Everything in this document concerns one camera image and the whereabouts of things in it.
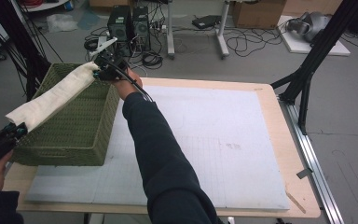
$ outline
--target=gray floor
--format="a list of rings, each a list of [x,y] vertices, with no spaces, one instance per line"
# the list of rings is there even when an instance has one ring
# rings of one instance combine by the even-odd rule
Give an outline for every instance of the gray floor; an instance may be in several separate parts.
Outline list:
[[[68,14],[76,21],[84,18],[84,9]],[[44,18],[52,13],[67,13],[60,8],[37,15]],[[106,25],[99,19],[87,30],[46,34],[65,63],[84,63],[84,37],[92,30]],[[210,33],[175,33],[177,53],[174,60],[166,57],[158,70],[146,70],[149,77],[221,80],[234,82],[272,83],[285,77],[302,64],[306,55],[289,53],[286,46],[267,45],[246,58],[230,51],[225,60]],[[324,170],[345,223],[358,223],[358,48],[345,40],[341,42],[351,52],[350,57],[328,56],[312,80],[307,128],[316,155]],[[52,51],[45,47],[48,60],[58,63]],[[143,70],[136,69],[141,76]],[[20,104],[25,97],[11,60],[0,61],[0,129],[7,124],[5,114]],[[81,214],[23,213],[26,223],[82,223]],[[286,219],[292,223],[327,223],[324,215],[316,219]],[[237,217],[237,223],[276,223],[273,218]]]

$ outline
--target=black metal frame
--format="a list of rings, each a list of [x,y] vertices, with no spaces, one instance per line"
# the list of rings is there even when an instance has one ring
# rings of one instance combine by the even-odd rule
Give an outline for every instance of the black metal frame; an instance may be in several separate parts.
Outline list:
[[[0,24],[25,61],[26,93],[27,101],[30,101],[36,93],[38,84],[45,77],[50,63],[38,51],[33,39],[28,35],[20,18],[17,16],[16,10],[10,0],[0,0]]]
[[[324,58],[344,34],[356,13],[358,13],[358,0],[343,0],[301,66],[293,74],[271,84],[273,89],[277,89],[290,83],[284,93],[279,95],[280,100],[289,105],[293,105],[297,96],[302,92],[298,125],[305,135],[307,134],[306,118],[312,77]]]

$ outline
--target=white surface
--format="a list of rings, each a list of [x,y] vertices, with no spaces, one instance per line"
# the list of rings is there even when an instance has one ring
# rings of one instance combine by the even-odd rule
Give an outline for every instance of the white surface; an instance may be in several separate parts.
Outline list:
[[[254,92],[145,89],[158,102],[214,206],[289,209]],[[41,166],[27,200],[146,204],[121,103],[117,112],[104,166]]]
[[[293,17],[290,16],[281,16],[280,20],[278,21],[278,25],[289,21]],[[285,27],[280,29],[283,42],[286,47],[289,49],[291,53],[309,53],[311,50],[310,43],[305,41],[301,35],[298,35],[296,31],[290,32],[286,31]],[[337,55],[337,56],[349,56],[351,53],[341,44],[341,42],[336,43],[336,45],[330,50],[328,55]]]

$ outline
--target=person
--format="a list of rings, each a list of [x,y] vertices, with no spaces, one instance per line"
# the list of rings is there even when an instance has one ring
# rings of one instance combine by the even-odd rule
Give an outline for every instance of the person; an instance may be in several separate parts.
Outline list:
[[[143,86],[140,77],[128,74]],[[113,81],[124,100],[123,115],[135,144],[135,155],[147,197],[147,211],[152,223],[220,223],[213,203],[201,189],[197,175],[182,152],[172,130],[158,110],[127,80]],[[0,223],[22,223],[16,213],[19,193],[1,191],[5,163],[0,160]]]

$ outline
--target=white cloth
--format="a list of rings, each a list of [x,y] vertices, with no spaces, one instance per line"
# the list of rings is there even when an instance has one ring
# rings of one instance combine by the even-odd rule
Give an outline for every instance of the white cloth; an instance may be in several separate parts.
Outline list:
[[[16,125],[25,122],[28,132],[30,132],[85,90],[95,80],[92,71],[98,68],[95,63],[78,66],[49,91],[16,108],[6,117]]]

